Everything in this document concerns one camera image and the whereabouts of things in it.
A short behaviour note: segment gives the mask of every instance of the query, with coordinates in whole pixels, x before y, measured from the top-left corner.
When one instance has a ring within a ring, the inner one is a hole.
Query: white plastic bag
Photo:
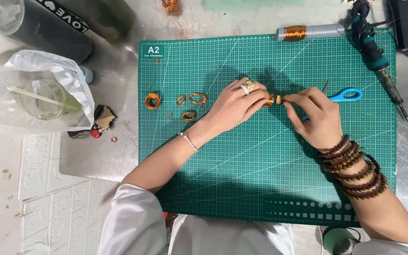
[[[82,105],[75,114],[41,120],[31,116],[15,100],[8,88],[26,86],[39,76],[49,75]],[[21,50],[0,66],[0,130],[22,133],[77,131],[94,124],[94,99],[82,71],[75,61],[36,50]]]

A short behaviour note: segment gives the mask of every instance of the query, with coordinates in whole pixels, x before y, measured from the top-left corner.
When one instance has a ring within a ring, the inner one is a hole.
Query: white brick wall
[[[97,254],[118,183],[59,172],[60,133],[26,135],[20,172],[25,255]]]

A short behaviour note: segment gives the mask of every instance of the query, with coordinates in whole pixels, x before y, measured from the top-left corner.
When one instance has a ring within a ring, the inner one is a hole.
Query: white sleeve
[[[162,208],[151,192],[122,184],[111,202],[98,255],[156,255],[166,244]]]
[[[408,244],[371,239],[354,247],[353,255],[408,255]]]

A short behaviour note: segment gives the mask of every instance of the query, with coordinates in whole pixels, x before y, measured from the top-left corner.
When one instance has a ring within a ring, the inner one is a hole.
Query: scissors
[[[324,86],[324,89],[322,90],[322,93],[324,93],[325,95],[327,95],[327,90],[328,90],[328,84],[329,84],[329,80],[327,80],[327,82],[325,83],[325,86]],[[347,98],[347,97],[345,97],[345,95],[347,94],[347,93],[350,93],[350,92],[355,92],[355,97],[352,97],[352,98]],[[330,101],[333,101],[333,102],[352,102],[352,101],[357,101],[357,100],[360,100],[361,99],[361,97],[363,96],[363,92],[361,92],[361,90],[359,90],[359,89],[354,89],[354,88],[349,88],[349,89],[345,89],[345,90],[343,90],[341,93],[339,93],[338,95],[336,95],[336,96],[334,96],[334,97],[331,97],[331,98],[329,98],[330,99]],[[303,118],[303,120],[309,120],[310,118],[308,117],[308,116],[305,116],[304,118]]]

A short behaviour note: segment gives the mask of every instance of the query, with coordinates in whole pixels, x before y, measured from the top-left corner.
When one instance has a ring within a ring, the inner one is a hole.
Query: white ring
[[[250,95],[250,92],[248,91],[248,88],[244,84],[240,85],[240,87],[243,89],[243,91],[245,91],[246,95]]]

